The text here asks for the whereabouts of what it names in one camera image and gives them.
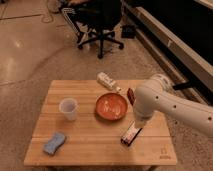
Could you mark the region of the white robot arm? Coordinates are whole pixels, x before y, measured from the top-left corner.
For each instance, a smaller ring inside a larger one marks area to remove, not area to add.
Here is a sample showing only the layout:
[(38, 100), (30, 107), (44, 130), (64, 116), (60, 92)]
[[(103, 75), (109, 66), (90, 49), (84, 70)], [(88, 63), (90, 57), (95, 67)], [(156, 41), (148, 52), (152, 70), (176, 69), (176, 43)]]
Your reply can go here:
[(213, 107), (180, 98), (168, 92), (170, 80), (156, 74), (139, 84), (135, 91), (133, 113), (139, 123), (163, 112), (213, 138)]

